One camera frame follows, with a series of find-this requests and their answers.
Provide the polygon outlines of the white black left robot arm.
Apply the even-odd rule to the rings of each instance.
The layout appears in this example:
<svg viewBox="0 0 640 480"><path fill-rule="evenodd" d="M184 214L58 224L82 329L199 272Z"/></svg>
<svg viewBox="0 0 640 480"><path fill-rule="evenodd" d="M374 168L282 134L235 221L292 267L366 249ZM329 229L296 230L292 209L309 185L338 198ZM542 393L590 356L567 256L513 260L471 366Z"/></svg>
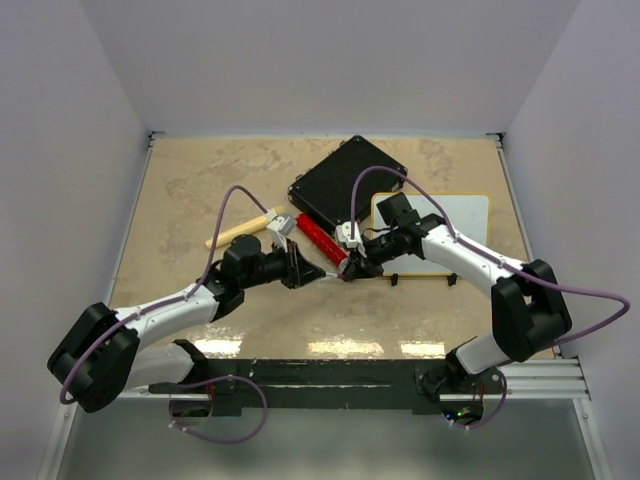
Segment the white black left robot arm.
<svg viewBox="0 0 640 480"><path fill-rule="evenodd" d="M60 382L59 400L87 413L109 405L131 387L135 362L152 344L186 328L214 322L236 310L249 288L280 282L290 290L323 279L292 240L261 250L252 235L233 240L196 283L154 302L113 310L102 302L87 307L47 362Z"/></svg>

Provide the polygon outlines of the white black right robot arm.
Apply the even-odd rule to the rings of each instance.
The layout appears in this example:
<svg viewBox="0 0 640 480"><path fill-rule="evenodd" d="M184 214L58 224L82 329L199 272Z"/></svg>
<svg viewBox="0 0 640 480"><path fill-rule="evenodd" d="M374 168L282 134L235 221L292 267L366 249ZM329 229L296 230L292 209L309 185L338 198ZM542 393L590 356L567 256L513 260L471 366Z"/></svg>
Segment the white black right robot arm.
<svg viewBox="0 0 640 480"><path fill-rule="evenodd" d="M378 210L387 229L373 239L363 238L354 222L336 229L349 252L345 280L379 276L384 263L409 255L457 274L491 302L490 332L450 351L432 375L442 377L452 390L469 392L481 373L508 361L523 362L571 330L570 314L547 263L500 256L451 227L444 216L420 215L403 193L381 202Z"/></svg>

